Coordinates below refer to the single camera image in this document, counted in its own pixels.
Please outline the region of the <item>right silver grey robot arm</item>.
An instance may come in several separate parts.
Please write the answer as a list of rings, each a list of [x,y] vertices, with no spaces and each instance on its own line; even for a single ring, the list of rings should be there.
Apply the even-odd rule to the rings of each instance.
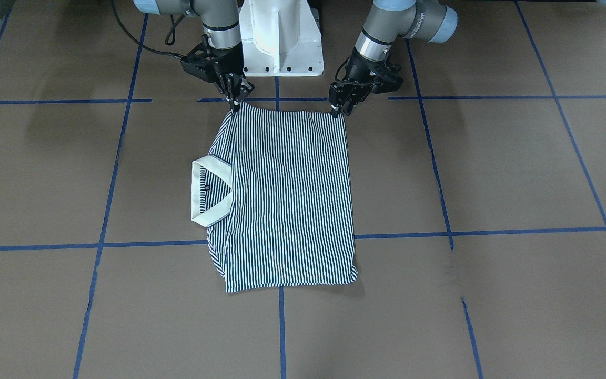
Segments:
[[[175,35],[178,24],[190,17],[200,19],[204,33],[200,43],[189,53],[162,51],[151,48],[142,37],[135,37],[120,19],[115,1],[109,6],[121,31],[142,50],[179,60],[183,71],[216,86],[226,99],[231,113],[238,113],[245,98],[254,91],[246,79],[245,58],[236,1],[134,1],[143,14],[169,15],[171,27],[168,38]]]

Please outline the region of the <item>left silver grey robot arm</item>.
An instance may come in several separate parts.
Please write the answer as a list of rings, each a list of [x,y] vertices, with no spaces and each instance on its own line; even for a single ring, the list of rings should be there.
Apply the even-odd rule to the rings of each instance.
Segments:
[[[401,88],[401,67],[390,61],[398,38],[445,43],[457,25],[457,12],[438,1],[374,1],[351,55],[330,84],[332,116],[351,115],[369,94]]]

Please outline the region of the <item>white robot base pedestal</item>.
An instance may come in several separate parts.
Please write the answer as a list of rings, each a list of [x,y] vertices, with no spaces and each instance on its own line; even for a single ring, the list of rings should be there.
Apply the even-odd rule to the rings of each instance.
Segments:
[[[245,1],[239,12],[248,77],[314,77],[325,69],[308,1]]]

